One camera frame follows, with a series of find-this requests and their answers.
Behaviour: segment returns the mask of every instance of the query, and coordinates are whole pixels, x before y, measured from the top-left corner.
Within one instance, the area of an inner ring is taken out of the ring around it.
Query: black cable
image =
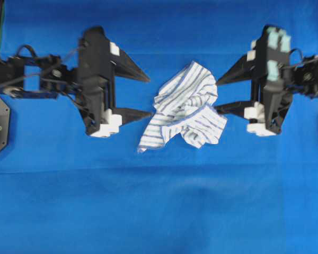
[[[83,110],[83,111],[86,111],[88,112],[85,108],[84,108],[84,105],[82,104],[79,104],[78,102],[76,102],[75,100],[72,99],[72,97],[69,95],[69,94],[66,94],[65,92],[61,92],[62,95],[68,97],[70,99],[70,101],[77,107],[79,108],[80,110]]]
[[[295,51],[298,51],[298,52],[299,52],[299,56],[300,56],[300,58],[301,58],[301,61],[303,61],[303,60],[304,60],[303,52],[302,52],[299,48],[294,48],[293,50],[291,50],[290,55],[291,55],[293,52],[295,52]]]
[[[6,87],[6,86],[9,86],[9,85],[13,85],[13,84],[18,83],[18,82],[21,82],[21,81],[23,81],[23,80],[26,79],[26,78],[35,77],[35,76],[40,76],[40,77],[42,77],[42,76],[44,76],[44,75],[50,73],[52,70],[54,70],[54,69],[58,68],[59,66],[61,66],[61,64],[62,64],[63,62],[66,62],[69,58],[72,57],[72,55],[73,55],[76,51],[78,51],[78,50],[80,50],[80,49],[82,49],[82,47],[78,47],[78,48],[75,48],[75,49],[71,50],[71,51],[67,54],[67,56],[64,57],[63,60],[59,59],[56,64],[50,66],[49,68],[47,68],[47,69],[45,69],[45,70],[43,70],[43,71],[41,71],[41,72],[35,72],[35,73],[32,73],[32,74],[24,75],[24,76],[21,76],[21,77],[18,77],[18,78],[15,78],[15,79],[12,79],[12,80],[9,80],[9,81],[0,83],[0,89],[1,89],[1,88],[4,88],[4,87]]]
[[[21,52],[21,50],[23,50],[23,49],[27,49],[27,50],[30,52],[32,58],[37,58],[37,57],[38,57],[37,54],[36,54],[36,52],[35,52],[35,50],[34,50],[31,46],[29,46],[29,45],[27,45],[27,44],[21,45],[21,46],[17,49],[17,51],[16,51],[16,53],[15,53],[15,56],[16,56],[16,57],[20,57],[20,56],[21,56],[21,55],[20,55],[20,52]]]
[[[292,69],[292,68],[297,67],[299,65],[306,65],[306,64],[310,64],[311,62],[317,62],[317,61],[318,61],[318,57],[311,59],[311,60],[308,60],[308,61],[299,62],[295,65],[283,66],[282,69]]]

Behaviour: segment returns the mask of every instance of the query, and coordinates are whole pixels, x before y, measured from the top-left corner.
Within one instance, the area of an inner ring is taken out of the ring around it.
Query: white striped towel
[[[197,148],[217,144],[227,122],[211,106],[217,97],[214,76],[193,61],[166,82],[154,98],[157,112],[140,140],[138,152],[161,148],[178,133]]]

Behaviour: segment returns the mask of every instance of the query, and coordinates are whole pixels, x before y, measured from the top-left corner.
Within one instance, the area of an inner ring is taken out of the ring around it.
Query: blue fabric surface
[[[117,105],[154,112],[158,89],[191,60],[219,78],[268,23],[318,54],[318,1],[7,0],[0,55],[30,44],[64,56],[102,25],[152,80],[117,78]],[[219,88],[217,104],[248,98],[249,87]],[[12,115],[0,253],[318,253],[318,100],[295,96],[277,137],[229,116],[219,145],[175,137],[139,155],[149,120],[95,139],[64,97],[2,98]]]

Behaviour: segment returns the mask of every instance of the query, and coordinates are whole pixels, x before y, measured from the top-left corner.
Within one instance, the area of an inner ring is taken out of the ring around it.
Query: striped cloth
[[[154,98],[157,112],[140,140],[138,152],[161,148],[179,133],[196,148],[217,144],[227,122],[211,106],[217,97],[214,76],[193,61],[166,82]]]

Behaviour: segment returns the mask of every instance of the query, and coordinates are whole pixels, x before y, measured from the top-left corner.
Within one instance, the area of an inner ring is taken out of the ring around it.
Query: screw
[[[307,72],[304,74],[303,80],[309,81],[312,78],[312,74],[310,72]]]
[[[53,76],[60,78],[61,77],[61,72],[59,70],[53,70],[52,71]]]

